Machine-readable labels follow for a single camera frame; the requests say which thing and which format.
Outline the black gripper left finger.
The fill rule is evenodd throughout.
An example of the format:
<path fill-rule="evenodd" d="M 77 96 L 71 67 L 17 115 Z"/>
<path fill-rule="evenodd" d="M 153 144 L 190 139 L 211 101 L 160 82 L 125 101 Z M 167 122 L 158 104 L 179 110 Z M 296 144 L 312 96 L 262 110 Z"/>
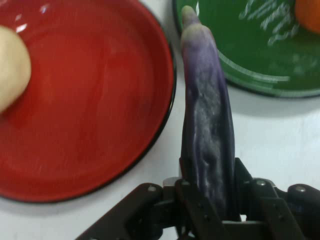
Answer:
<path fill-rule="evenodd" d="M 143 183 L 80 234 L 79 240 L 158 240 L 175 227 L 180 240 L 221 240 L 223 224 L 180 159 L 182 178 L 167 186 Z"/>

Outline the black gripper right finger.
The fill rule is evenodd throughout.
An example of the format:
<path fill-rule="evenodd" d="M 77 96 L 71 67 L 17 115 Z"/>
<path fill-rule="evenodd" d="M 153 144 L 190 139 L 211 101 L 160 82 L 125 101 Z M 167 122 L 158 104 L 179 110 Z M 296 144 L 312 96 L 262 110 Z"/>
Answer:
<path fill-rule="evenodd" d="M 320 191 L 306 184 L 282 191 L 265 178 L 253 178 L 239 158 L 235 160 L 239 212 L 248 221 L 264 224 L 272 240 L 320 238 Z"/>

